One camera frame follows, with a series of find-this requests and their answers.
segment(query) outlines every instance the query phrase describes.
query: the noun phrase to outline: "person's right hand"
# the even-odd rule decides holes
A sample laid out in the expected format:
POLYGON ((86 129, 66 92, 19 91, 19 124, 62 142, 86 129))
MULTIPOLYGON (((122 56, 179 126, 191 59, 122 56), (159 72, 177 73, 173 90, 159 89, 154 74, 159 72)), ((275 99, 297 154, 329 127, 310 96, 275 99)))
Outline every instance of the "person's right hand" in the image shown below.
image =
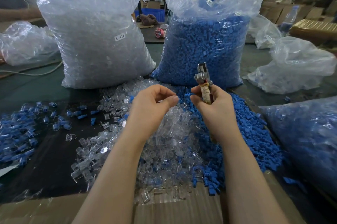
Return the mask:
POLYGON ((200 86, 193 87, 191 92, 192 103, 197 107, 203 116, 203 120, 210 133, 220 144, 230 141, 232 137, 240 134, 236 123, 233 100, 230 94, 226 93, 216 85, 211 86, 211 94, 214 102, 208 105, 201 98, 200 86))

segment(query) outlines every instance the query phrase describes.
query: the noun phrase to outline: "blue container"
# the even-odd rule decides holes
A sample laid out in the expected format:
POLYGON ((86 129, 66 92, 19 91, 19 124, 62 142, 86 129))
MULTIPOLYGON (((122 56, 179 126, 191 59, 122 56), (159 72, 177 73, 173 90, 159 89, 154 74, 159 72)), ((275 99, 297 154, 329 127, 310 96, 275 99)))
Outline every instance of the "blue container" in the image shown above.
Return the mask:
MULTIPOLYGON (((165 10, 153 9, 153 8, 142 8, 141 11, 143 14, 153 14, 158 22, 165 22, 165 10)), ((134 11, 136 17, 139 15, 139 11, 134 11)))

